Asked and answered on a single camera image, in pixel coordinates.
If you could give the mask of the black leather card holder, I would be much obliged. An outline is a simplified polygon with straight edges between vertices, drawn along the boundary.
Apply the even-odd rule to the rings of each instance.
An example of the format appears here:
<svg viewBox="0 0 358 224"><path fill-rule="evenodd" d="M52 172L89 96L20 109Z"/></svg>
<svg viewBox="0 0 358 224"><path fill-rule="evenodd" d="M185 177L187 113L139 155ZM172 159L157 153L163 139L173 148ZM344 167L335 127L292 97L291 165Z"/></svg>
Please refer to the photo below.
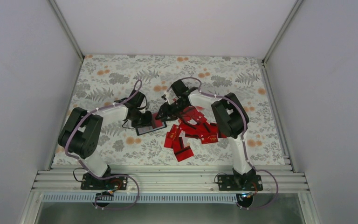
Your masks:
<svg viewBox="0 0 358 224"><path fill-rule="evenodd" d="M152 126L151 126L151 123L150 123L150 124L148 124L147 126L144 126L144 127L137 127L135 130L136 130L137 136L140 136L140 135L151 133L151 132L154 132L154 131L157 131L157 130L160 130L160 129L153 129Z"/></svg>

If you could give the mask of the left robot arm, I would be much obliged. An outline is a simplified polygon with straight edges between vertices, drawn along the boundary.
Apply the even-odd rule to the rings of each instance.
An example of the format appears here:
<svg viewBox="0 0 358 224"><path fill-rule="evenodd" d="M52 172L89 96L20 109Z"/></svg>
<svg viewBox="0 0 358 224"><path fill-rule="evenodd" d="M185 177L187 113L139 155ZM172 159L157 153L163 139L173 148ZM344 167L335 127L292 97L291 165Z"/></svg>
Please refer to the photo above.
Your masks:
<svg viewBox="0 0 358 224"><path fill-rule="evenodd" d="M111 183L110 167L96 152L102 127L116 121L130 121L133 128L151 126L152 113L147 108L146 96L136 90L127 98L90 112L76 107L60 132L58 145L80 163L99 189L105 189Z"/></svg>

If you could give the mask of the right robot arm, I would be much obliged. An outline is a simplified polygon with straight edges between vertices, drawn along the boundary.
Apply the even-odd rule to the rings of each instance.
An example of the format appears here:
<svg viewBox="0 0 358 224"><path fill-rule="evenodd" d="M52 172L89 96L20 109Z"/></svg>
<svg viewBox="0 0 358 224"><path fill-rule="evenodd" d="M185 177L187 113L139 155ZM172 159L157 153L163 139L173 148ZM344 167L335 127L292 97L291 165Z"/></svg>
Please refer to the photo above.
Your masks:
<svg viewBox="0 0 358 224"><path fill-rule="evenodd" d="M202 83L198 87L189 88L183 80L184 78L175 81L168 88L173 90L176 101L169 103L167 93L162 96L165 102L160 106L156 119L183 119L185 109L190 106L212 110L218 130L228 138L232 150L233 170L236 175L234 185L240 190L247 189L252 183L250 174L255 172L255 168L248 159L245 144L249 117L239 99L232 92L224 96L206 93L201 90Z"/></svg>

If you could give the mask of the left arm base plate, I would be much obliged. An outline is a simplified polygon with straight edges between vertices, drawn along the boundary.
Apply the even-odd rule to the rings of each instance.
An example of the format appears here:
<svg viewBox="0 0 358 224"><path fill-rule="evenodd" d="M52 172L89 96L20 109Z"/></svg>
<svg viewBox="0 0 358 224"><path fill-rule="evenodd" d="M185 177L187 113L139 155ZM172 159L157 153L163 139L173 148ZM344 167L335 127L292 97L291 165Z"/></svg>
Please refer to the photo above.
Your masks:
<svg viewBox="0 0 358 224"><path fill-rule="evenodd" d="M126 190L128 178L124 176L111 178L108 180L99 180L91 174L83 175L81 190Z"/></svg>

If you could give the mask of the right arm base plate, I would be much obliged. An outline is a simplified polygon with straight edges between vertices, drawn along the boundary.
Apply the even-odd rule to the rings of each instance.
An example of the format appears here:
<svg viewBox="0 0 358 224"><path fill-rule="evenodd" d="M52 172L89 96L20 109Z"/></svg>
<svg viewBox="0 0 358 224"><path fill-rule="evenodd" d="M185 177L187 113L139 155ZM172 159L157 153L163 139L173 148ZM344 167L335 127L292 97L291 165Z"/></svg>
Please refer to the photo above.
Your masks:
<svg viewBox="0 0 358 224"><path fill-rule="evenodd" d="M263 191L260 175L254 176L250 181L240 182L234 179L234 175L217 175L215 182L220 191Z"/></svg>

